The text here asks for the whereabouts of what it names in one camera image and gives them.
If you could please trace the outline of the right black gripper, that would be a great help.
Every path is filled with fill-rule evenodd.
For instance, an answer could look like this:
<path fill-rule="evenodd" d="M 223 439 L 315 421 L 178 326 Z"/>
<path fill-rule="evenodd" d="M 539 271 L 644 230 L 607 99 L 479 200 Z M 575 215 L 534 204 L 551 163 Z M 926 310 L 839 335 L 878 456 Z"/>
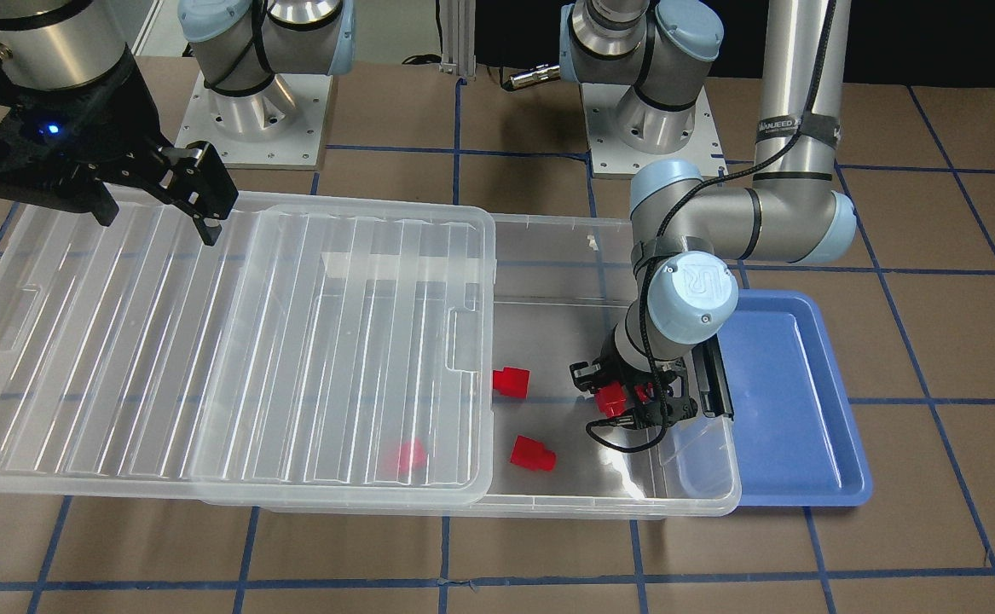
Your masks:
<path fill-rule="evenodd" d="M 208 141 L 171 145 L 130 50 L 99 78 L 64 90 L 14 84 L 0 58 L 0 199 L 89 213 L 107 226 L 118 203 L 107 185 L 153 195 L 217 244 L 239 189 Z"/>

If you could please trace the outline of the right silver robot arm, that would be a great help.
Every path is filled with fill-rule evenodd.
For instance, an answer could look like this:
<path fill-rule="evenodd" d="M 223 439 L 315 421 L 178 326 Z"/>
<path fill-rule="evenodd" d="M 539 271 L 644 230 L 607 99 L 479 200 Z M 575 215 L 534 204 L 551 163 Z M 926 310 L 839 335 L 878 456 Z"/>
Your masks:
<path fill-rule="evenodd" d="M 356 57 L 352 1 L 182 1 L 182 35 L 225 136 L 263 140 L 298 104 L 284 75 L 340 75 Z M 239 191 L 212 143 L 178 147 L 101 1 L 0 1 L 0 199 L 118 215 L 108 187 L 152 195 L 216 244 Z"/>

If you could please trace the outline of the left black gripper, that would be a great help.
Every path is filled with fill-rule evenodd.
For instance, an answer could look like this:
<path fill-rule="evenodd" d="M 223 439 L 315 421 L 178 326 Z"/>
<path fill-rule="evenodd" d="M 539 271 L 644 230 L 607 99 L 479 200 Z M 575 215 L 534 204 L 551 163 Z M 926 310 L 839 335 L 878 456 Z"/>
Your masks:
<path fill-rule="evenodd" d="M 611 381 L 621 382 L 628 397 L 628 411 L 614 419 L 592 420 L 587 429 L 621 427 L 648 429 L 667 427 L 698 413 L 696 402 L 688 396 L 687 372 L 684 366 L 642 372 L 622 358 L 614 334 L 607 337 L 601 353 L 593 362 L 574 362 L 570 377 L 576 389 L 590 394 Z"/>

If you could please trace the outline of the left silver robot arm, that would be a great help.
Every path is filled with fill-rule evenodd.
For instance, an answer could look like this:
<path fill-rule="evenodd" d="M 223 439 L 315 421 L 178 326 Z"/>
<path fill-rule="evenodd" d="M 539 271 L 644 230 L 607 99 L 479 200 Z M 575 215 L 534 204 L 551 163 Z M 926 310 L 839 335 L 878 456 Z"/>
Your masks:
<path fill-rule="evenodd" d="M 669 429 L 696 415 L 681 362 L 738 307 L 728 261 L 821 264 L 852 244 L 854 206 L 831 179 L 848 28 L 847 1 L 767 5 L 755 162 L 711 177 L 676 153 L 719 57 L 719 16 L 700 1 L 564 8 L 564 80 L 627 86 L 627 141 L 663 154 L 630 183 L 637 297 L 601 355 L 570 369 L 603 413 L 588 431 Z"/>

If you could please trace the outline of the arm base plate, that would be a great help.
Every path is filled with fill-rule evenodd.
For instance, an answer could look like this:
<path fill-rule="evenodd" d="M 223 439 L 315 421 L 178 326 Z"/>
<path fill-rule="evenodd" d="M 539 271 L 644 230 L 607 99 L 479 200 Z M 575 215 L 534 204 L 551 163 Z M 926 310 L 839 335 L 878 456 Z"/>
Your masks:
<path fill-rule="evenodd" d="M 683 159 L 703 177 L 726 171 L 705 90 L 679 112 L 649 107 L 631 86 L 584 83 L 580 90 L 595 177 L 629 179 L 662 159 Z"/>
<path fill-rule="evenodd" d="M 263 92 L 229 97 L 200 74 L 176 140 L 211 143 L 229 170 L 317 171 L 334 85 L 331 75 L 279 74 Z"/>

